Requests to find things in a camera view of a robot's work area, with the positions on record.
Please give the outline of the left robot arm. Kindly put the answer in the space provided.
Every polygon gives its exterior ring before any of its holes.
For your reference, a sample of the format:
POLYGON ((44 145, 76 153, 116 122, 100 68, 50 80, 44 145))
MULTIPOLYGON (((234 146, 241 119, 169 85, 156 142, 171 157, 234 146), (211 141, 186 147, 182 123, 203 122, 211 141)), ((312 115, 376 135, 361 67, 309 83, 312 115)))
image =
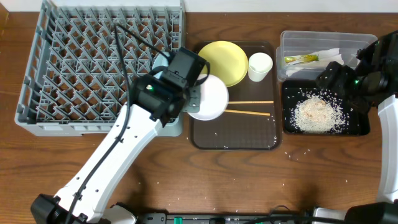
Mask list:
POLYGON ((127 103, 115 124, 80 171, 54 196, 40 194, 30 210, 36 223, 135 223, 131 211, 107 204, 141 151, 176 118, 189 90, 205 82, 209 62, 182 47, 158 66, 128 84, 127 103))

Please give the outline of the light blue bowl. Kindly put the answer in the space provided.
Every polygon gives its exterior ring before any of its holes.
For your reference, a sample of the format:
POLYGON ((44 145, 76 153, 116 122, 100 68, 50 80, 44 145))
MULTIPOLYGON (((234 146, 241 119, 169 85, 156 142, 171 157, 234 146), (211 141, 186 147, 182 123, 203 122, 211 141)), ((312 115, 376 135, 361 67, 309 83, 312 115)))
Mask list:
MULTIPOLYGON (((168 67, 169 66, 169 61, 167 60, 167 58, 165 58, 163 55, 159 55, 156 57, 156 59, 154 60, 154 63, 152 65, 152 70, 159 67, 159 66, 165 66, 168 67)), ((159 79, 162 75, 162 72, 158 72, 154 75, 155 78, 159 79)))

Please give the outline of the green orange snack wrapper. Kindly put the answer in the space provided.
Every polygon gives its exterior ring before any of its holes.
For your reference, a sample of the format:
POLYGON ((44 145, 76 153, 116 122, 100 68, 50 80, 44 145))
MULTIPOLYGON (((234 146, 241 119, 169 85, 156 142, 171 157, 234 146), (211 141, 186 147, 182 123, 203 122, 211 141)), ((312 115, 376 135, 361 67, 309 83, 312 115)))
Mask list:
POLYGON ((296 55, 296 56, 284 57, 284 62, 287 65, 310 63, 310 62, 314 62, 314 61, 318 61, 318 60, 319 60, 319 57, 317 54, 306 54, 306 55, 296 55))

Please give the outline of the white paper napkin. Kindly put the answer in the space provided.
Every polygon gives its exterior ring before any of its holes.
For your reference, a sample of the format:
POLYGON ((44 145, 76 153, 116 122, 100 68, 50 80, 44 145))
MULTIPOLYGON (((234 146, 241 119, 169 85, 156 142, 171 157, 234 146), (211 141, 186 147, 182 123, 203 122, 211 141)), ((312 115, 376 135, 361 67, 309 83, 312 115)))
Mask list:
POLYGON ((321 50, 310 54, 317 54, 319 60, 310 63, 296 64, 296 65, 286 64, 287 66, 286 75, 290 77, 294 73, 297 73, 301 70, 314 70, 318 68, 325 68, 330 62, 338 62, 341 65, 344 64, 344 60, 342 55, 340 54, 339 48, 321 50))

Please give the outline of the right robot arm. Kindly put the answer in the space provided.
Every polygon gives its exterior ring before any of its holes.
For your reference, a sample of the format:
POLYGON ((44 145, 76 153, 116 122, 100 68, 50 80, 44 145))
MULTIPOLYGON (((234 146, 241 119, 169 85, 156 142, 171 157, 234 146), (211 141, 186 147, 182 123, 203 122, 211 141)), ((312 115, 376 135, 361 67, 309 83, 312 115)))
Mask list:
POLYGON ((331 62, 317 76, 361 113, 377 108, 382 135, 381 178, 376 202, 351 207, 342 223, 397 223, 397 32, 382 36, 357 53, 356 68, 331 62))

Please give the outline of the pink white bowl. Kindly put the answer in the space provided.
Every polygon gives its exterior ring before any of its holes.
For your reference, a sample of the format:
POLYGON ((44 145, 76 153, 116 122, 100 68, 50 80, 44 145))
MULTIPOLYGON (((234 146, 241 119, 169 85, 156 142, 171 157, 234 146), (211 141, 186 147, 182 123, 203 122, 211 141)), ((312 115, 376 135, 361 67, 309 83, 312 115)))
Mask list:
POLYGON ((221 79, 209 75, 200 85, 200 109, 199 112, 188 114, 200 121, 210 121, 223 114, 229 102, 229 93, 221 79))

